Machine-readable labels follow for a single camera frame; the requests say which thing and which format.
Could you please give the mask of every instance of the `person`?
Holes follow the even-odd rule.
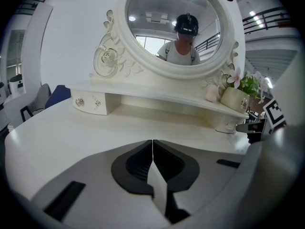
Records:
[[[159,58],[179,65],[200,64],[200,56],[193,47],[198,34],[198,20],[189,13],[180,15],[174,30],[178,39],[165,43],[159,50]]]

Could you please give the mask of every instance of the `flower pot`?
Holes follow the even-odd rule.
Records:
[[[250,96],[243,91],[228,87],[225,90],[220,102],[240,113],[245,113],[249,105],[249,98]]]

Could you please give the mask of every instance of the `crystal drawer knob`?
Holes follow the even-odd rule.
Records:
[[[78,106],[78,107],[80,107],[82,104],[83,104],[83,100],[81,99],[81,98],[77,98],[76,100],[75,100],[75,103],[76,103],[76,105]]]

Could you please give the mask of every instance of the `mirror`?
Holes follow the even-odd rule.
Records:
[[[131,0],[127,18],[139,44],[168,62],[201,64],[218,49],[219,20],[208,0]]]

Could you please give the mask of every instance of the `blue chair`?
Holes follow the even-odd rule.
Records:
[[[47,100],[44,109],[47,109],[54,104],[57,104],[63,100],[66,100],[71,97],[71,91],[69,88],[66,88],[64,85],[58,85],[52,95]]]

